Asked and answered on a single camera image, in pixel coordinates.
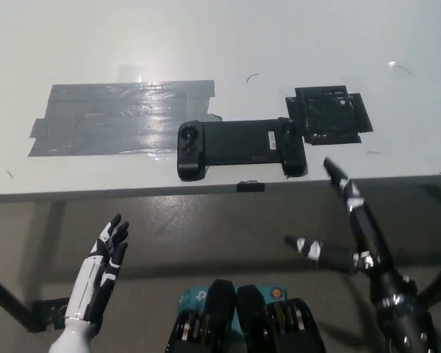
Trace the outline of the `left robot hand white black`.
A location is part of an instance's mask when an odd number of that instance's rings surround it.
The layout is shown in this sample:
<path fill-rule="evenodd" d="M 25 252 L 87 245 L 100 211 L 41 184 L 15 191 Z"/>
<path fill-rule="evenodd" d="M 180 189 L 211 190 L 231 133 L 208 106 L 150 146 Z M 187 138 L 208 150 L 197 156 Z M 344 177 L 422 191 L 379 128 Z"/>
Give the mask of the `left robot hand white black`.
<path fill-rule="evenodd" d="M 100 327 L 127 250 L 129 223 L 115 215 L 84 258 L 65 312 L 65 323 Z"/>

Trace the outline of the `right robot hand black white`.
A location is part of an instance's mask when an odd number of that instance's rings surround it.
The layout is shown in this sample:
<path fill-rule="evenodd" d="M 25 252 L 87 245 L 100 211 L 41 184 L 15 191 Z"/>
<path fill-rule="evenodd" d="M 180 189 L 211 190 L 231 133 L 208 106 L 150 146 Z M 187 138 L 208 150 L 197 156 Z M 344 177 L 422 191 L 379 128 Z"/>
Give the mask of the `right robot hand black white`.
<path fill-rule="evenodd" d="M 361 271 L 372 276 L 394 270 L 393 258 L 382 231 L 356 183 L 328 157 L 323 167 L 330 177 L 331 186 L 343 201 L 356 248 L 344 249 L 296 236 L 286 236 L 284 242 L 320 267 L 343 274 Z"/>

